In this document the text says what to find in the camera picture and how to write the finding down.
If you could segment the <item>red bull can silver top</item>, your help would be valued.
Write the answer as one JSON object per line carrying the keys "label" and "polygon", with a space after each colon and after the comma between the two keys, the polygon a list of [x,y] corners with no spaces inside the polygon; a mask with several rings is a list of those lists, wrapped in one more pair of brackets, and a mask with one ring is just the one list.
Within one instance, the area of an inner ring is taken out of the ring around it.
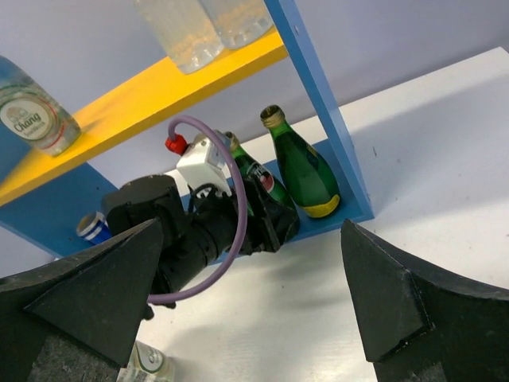
{"label": "red bull can silver top", "polygon": [[111,238],[111,231],[101,212],[84,216],[76,226],[76,235],[92,245],[101,244]]}

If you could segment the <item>green perrier bottle yellow label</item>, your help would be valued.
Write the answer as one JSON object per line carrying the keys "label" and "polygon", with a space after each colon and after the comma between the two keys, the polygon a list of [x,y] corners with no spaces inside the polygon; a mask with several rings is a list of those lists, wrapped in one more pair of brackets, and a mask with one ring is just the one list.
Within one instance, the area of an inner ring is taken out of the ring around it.
{"label": "green perrier bottle yellow label", "polygon": [[260,119],[273,140],[279,172],[295,204],[313,219],[333,214],[341,195],[329,164],[287,123],[278,105],[264,108]]}

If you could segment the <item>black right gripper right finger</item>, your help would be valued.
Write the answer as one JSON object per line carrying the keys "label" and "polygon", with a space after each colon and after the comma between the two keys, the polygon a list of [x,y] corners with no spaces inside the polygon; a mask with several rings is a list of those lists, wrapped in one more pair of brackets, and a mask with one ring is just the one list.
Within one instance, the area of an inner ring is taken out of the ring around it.
{"label": "black right gripper right finger", "polygon": [[420,259],[351,220],[348,288],[379,381],[506,381],[508,291]]}

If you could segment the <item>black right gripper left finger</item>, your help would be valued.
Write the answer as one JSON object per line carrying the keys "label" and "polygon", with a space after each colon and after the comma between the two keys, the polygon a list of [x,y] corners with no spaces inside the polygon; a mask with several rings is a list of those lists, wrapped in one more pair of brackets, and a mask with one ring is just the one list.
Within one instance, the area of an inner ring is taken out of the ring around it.
{"label": "black right gripper left finger", "polygon": [[148,220],[1,280],[3,381],[115,381],[126,366],[162,247]]}

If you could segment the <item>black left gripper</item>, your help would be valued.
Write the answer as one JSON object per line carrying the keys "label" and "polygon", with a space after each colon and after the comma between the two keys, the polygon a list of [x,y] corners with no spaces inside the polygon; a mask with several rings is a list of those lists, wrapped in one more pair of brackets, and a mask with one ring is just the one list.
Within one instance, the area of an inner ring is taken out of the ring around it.
{"label": "black left gripper", "polygon": [[[247,227],[241,240],[240,255],[255,252],[276,252],[294,238],[300,229],[300,218],[290,208],[268,196],[261,183],[253,178],[243,179],[247,199]],[[238,227],[238,196],[214,194],[198,197],[190,190],[187,217],[190,219],[190,236],[206,254],[219,256],[229,251]]]}

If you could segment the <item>clear chang glass bottle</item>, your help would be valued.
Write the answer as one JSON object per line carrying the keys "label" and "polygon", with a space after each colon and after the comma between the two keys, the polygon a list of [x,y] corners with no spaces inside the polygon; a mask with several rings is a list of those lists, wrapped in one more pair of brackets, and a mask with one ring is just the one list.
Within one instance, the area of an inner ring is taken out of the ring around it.
{"label": "clear chang glass bottle", "polygon": [[82,135],[73,116],[6,57],[1,57],[1,125],[51,157],[62,154]]}

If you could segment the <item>green perrier bottle red label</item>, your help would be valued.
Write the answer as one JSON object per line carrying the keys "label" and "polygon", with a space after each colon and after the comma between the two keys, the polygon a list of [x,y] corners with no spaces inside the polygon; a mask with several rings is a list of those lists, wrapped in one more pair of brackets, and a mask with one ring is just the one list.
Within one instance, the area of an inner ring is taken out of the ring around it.
{"label": "green perrier bottle red label", "polygon": [[229,139],[230,151],[243,176],[254,176],[268,194],[277,202],[296,212],[293,200],[284,185],[261,163],[253,159],[240,145],[238,138],[230,131],[224,135]]}

